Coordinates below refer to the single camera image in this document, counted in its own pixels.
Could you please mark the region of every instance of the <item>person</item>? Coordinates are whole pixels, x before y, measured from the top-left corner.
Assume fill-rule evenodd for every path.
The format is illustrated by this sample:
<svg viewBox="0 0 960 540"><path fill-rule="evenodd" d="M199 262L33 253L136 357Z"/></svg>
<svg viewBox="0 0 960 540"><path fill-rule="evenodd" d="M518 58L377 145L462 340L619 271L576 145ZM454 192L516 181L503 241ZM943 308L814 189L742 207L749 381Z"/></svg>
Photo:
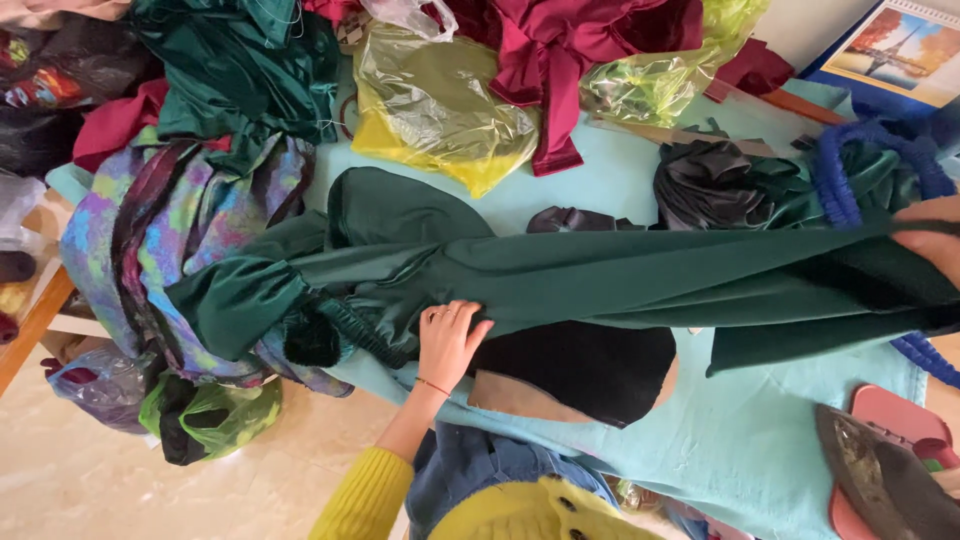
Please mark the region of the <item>person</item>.
<svg viewBox="0 0 960 540"><path fill-rule="evenodd" d="M896 217L960 222L960 196L924 201ZM893 237L960 287L960 238L915 231ZM404 499L411 540L660 539L624 521L599 475L564 456L475 428L437 422L430 429L493 326L483 321L470 330L479 309L455 301L420 315L417 382L347 472L310 539L385 539Z"/></svg>

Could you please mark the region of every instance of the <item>green plastic bag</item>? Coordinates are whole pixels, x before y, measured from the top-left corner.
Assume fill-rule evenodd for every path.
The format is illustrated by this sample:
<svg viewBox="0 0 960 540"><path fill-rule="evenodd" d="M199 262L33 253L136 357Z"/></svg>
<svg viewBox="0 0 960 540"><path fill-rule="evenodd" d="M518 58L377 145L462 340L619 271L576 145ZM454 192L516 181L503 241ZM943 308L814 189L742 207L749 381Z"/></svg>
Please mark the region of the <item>green plastic bag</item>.
<svg viewBox="0 0 960 540"><path fill-rule="evenodd" d="M639 54L597 65L580 80L583 110L670 128L746 43L770 0L704 0L699 49Z"/></svg>
<svg viewBox="0 0 960 540"><path fill-rule="evenodd" d="M147 395L140 408L140 424L164 442L164 454L172 463L174 461L171 461L168 455L167 441L164 440L164 437L169 436L169 432L160 429L160 418L161 411L168 408L164 406L163 389L169 382L179 383L180 380L171 380L176 377L170 373L161 374L158 384ZM197 387L196 395L180 412L180 427L188 436L204 446L208 455L203 457L203 461L216 459L233 453L276 422L282 401L283 392L279 379L255 388L229 388L220 384L201 384ZM227 416L215 428L191 427L185 420L189 415L217 410L225 411ZM187 465L191 462L193 460L178 460L176 464Z"/></svg>

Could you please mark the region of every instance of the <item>yellow cardigan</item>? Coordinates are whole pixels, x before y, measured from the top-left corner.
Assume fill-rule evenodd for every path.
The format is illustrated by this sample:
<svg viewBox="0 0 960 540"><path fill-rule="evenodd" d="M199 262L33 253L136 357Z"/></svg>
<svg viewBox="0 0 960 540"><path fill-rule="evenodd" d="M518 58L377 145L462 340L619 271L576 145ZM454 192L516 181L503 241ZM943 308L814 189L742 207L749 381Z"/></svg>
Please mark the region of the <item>yellow cardigan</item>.
<svg viewBox="0 0 960 540"><path fill-rule="evenodd" d="M310 540L386 540L414 470L397 455L367 448L347 472ZM620 518L616 508L559 476L483 489L446 514L431 540L662 540Z"/></svg>

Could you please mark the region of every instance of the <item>tiled floor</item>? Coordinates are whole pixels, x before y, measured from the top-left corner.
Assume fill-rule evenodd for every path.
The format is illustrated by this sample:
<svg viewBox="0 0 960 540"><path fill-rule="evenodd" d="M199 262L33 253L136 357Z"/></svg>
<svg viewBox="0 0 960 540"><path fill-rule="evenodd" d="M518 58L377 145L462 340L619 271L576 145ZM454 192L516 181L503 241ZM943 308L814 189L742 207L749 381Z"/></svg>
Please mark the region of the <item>tiled floor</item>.
<svg viewBox="0 0 960 540"><path fill-rule="evenodd" d="M35 352L0 399L4 540L303 538L396 410L360 390L339 400L284 383L272 428L235 454L177 467L159 447L55 397L37 365L43 356ZM640 521L685 538L656 519Z"/></svg>

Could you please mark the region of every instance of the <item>yellow plastic bag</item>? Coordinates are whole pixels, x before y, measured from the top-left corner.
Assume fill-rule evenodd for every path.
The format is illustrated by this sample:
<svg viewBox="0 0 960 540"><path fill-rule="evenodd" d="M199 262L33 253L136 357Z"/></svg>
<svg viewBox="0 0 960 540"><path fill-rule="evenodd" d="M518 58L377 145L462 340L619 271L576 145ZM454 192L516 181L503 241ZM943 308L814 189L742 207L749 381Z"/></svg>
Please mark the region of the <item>yellow plastic bag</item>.
<svg viewBox="0 0 960 540"><path fill-rule="evenodd" d="M584 110L637 124L670 128L717 70L746 43L770 0L704 0L699 49L639 54L595 66L580 80Z"/></svg>
<svg viewBox="0 0 960 540"><path fill-rule="evenodd" d="M469 39L426 41L385 24L353 56L360 123L350 147L442 172L482 197L533 156L540 113L504 103L487 83L496 53Z"/></svg>

